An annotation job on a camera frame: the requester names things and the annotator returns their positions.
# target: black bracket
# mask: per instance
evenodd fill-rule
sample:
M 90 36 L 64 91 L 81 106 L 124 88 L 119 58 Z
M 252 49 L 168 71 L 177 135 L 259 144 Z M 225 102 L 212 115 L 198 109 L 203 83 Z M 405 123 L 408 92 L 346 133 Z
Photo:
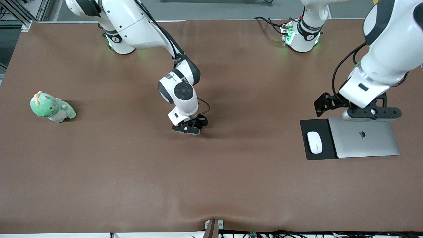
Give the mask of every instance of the black bracket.
M 198 115 L 194 119 L 189 120 L 187 122 L 183 122 L 179 124 L 178 126 L 173 125 L 172 130 L 176 132 L 198 135 L 200 134 L 200 130 L 203 127 L 206 127 L 207 124 L 208 124 L 207 118 L 203 115 Z
M 179 53 L 176 58 L 172 57 L 172 60 L 175 64 L 179 64 L 187 58 L 185 52 Z
M 382 107 L 377 104 L 378 100 L 382 100 Z M 316 115 L 319 117 L 327 110 L 337 108 L 348 108 L 347 113 L 351 118 L 369 118 L 376 119 L 397 119 L 401 117 L 401 110 L 398 108 L 389 108 L 387 106 L 386 93 L 375 98 L 367 107 L 359 108 L 358 106 L 348 102 L 342 95 L 331 96 L 329 93 L 323 93 L 316 101 L 314 101 Z
M 323 93 L 316 101 L 314 101 L 314 109 L 319 117 L 325 111 L 335 110 L 338 108 L 349 108 L 350 103 L 342 95 L 331 96 L 329 93 Z

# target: gray floor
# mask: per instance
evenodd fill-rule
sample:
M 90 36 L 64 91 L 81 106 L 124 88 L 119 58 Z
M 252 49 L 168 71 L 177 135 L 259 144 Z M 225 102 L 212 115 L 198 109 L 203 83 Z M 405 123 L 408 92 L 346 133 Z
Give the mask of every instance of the gray floor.
M 90 21 L 74 15 L 64 0 L 50 2 L 49 20 Z M 299 0 L 274 0 L 272 3 L 265 0 L 144 0 L 143 3 L 156 20 L 289 18 L 299 16 L 303 8 Z M 372 6 L 372 0 L 350 0 L 333 4 L 330 9 L 332 18 L 364 18 Z M 19 33 L 20 30 L 0 27 L 0 63 L 9 64 Z

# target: white computer mouse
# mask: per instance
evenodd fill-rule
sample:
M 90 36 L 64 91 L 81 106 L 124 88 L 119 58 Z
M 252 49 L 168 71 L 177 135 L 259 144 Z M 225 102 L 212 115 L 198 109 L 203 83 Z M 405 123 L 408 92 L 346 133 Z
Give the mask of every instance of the white computer mouse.
M 322 148 L 321 139 L 319 133 L 315 131 L 309 131 L 307 133 L 308 145 L 313 154 L 320 154 Z

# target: apple logo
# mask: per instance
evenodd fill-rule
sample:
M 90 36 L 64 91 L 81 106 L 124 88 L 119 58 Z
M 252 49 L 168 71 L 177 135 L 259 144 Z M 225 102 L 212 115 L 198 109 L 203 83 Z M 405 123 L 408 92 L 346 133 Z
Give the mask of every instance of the apple logo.
M 361 139 L 363 139 L 366 136 L 366 133 L 364 133 L 364 131 L 360 131 L 359 134 L 361 136 Z

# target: black cable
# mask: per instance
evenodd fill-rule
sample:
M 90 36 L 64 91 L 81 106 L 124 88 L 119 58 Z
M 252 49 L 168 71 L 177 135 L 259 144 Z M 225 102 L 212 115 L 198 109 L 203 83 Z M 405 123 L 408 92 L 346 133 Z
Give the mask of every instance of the black cable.
M 3 6 L 0 6 L 0 19 L 6 14 L 6 9 Z
M 304 12 L 305 12 L 305 7 L 303 8 L 303 10 L 302 10 L 302 16 L 304 15 Z M 268 18 L 268 19 L 266 19 L 266 18 L 264 18 L 264 17 L 255 17 L 254 19 L 256 19 L 256 20 L 258 20 L 258 19 L 261 19 L 261 20 L 263 20 L 263 21 L 265 21 L 267 24 L 270 24 L 270 25 L 272 25 L 272 27 L 273 27 L 273 29 L 276 31 L 276 32 L 278 32 L 279 34 L 281 34 L 281 35 L 288 35 L 288 34 L 285 34 L 285 33 L 281 33 L 281 32 L 279 32 L 278 30 L 276 30 L 276 28 L 275 27 L 282 27 L 283 25 L 286 25 L 286 24 L 288 24 L 289 22 L 286 22 L 286 23 L 283 23 L 283 24 L 275 24 L 275 23 L 272 23 L 272 20 L 270 19 L 270 17 Z M 295 20 L 295 19 L 293 19 L 292 17 L 289 17 L 289 19 L 291 20 L 291 21 L 294 21 L 294 22 L 299 22 L 299 21 L 301 21 L 301 20 Z
M 382 234 L 383 232 L 379 232 L 379 233 L 376 233 L 376 234 L 374 234 L 374 235 L 369 235 L 368 236 L 368 238 L 373 238 L 374 236 L 377 236 L 377 235 L 380 235 L 380 234 Z
M 357 55 L 357 53 L 360 51 L 360 49 L 361 48 L 363 48 L 365 45 L 367 45 L 367 43 L 366 44 L 364 44 L 364 45 L 362 45 L 360 48 L 358 48 L 356 51 L 354 51 L 354 54 L 352 55 L 352 62 L 354 63 L 354 64 L 357 64 L 357 61 L 355 60 L 355 56 Z
M 292 237 L 292 238 L 297 238 L 297 237 L 295 237 L 295 236 L 293 236 L 293 235 L 291 235 L 291 234 L 284 234 L 284 236 L 283 237 L 286 237 L 286 236 L 289 236 L 289 237 Z
M 281 25 L 278 25 L 278 24 L 275 24 L 275 23 L 270 23 L 270 22 L 268 22 L 268 21 L 267 21 L 267 19 L 266 19 L 266 18 L 264 18 L 264 17 L 255 17 L 254 19 L 256 19 L 256 20 L 258 20 L 258 19 L 262 19 L 263 21 L 267 22 L 268 24 L 273 24 L 275 27 L 281 27 L 281 26 L 282 26 L 282 24 L 281 24 Z
M 280 32 L 280 31 L 278 31 L 278 30 L 276 29 L 276 27 L 273 25 L 272 20 L 270 19 L 270 17 L 268 18 L 268 20 L 269 20 L 269 22 L 270 22 L 270 25 L 273 27 L 273 29 L 274 29 L 276 32 L 278 32 L 279 34 L 284 35 L 284 36 L 287 36 L 287 35 L 288 35 L 287 33 L 282 33 L 282 32 Z
M 204 112 L 199 113 L 199 114 L 200 114 L 200 115 L 204 115 L 204 114 L 208 113 L 208 112 L 210 111 L 210 105 L 209 105 L 206 101 L 204 101 L 203 99 L 201 99 L 201 98 L 199 98 L 199 97 L 197 97 L 197 98 L 198 98 L 198 100 L 200 100 L 200 101 L 202 101 L 203 103 L 205 103 L 205 104 L 207 105 L 207 107 L 208 107 L 208 109 L 207 109 L 207 110 L 205 110 Z
M 333 76 L 332 76 L 332 92 L 334 94 L 334 96 L 341 102 L 343 103 L 347 103 L 344 100 L 342 100 L 336 90 L 335 90 L 335 78 L 336 78 L 336 72 L 338 72 L 339 67 L 341 67 L 341 65 L 357 50 L 357 49 L 361 49 L 364 45 L 366 45 L 367 43 L 364 42 L 361 45 L 359 45 L 357 48 L 355 48 L 353 51 L 351 51 L 347 56 L 345 56 L 345 58 L 338 64 L 338 66 L 336 67 L 335 71 L 333 72 Z
M 406 238 L 406 236 L 405 235 L 403 235 L 403 234 L 401 234 L 401 233 L 398 233 L 398 232 L 389 232 L 390 234 L 396 234 L 396 235 L 398 235 L 398 236 L 401 236 L 402 238 Z
M 405 75 L 404 75 L 404 77 L 401 79 L 401 81 L 400 81 L 399 83 L 397 83 L 396 85 L 394 85 L 393 87 L 398 87 L 398 86 L 400 86 L 401 84 L 403 84 L 403 83 L 405 82 L 405 80 L 407 80 L 407 78 L 408 78 L 408 73 L 410 73 L 410 72 L 405 73 Z
M 365 236 L 363 233 L 361 233 L 361 232 L 358 232 L 358 236 L 360 237 L 362 237 L 362 238 L 367 238 L 367 236 Z
M 151 15 L 151 13 L 148 11 L 148 9 L 146 8 L 146 6 L 144 5 L 144 3 L 140 3 L 138 2 L 138 0 L 134 0 L 137 5 L 141 8 L 141 10 L 143 10 L 147 16 L 153 21 L 153 23 L 158 27 L 158 29 L 162 32 L 162 34 L 166 37 L 166 39 L 169 41 L 170 46 L 172 47 L 173 53 L 174 53 L 174 58 L 178 57 L 178 54 L 176 53 L 176 49 L 173 46 L 173 42 L 169 39 L 169 37 L 164 33 L 164 31 L 162 30 L 162 28 L 159 26 L 159 24 L 156 22 L 156 20 L 153 18 L 153 16 Z
M 293 232 L 293 231 L 279 230 L 279 231 L 277 231 L 277 232 L 280 232 L 280 233 L 282 233 L 282 234 L 287 234 L 287 235 L 297 235 L 297 236 L 299 236 L 299 237 L 301 237 L 301 238 L 307 238 L 306 236 L 301 235 L 301 234 L 299 234 L 299 233 L 297 233 L 297 232 Z

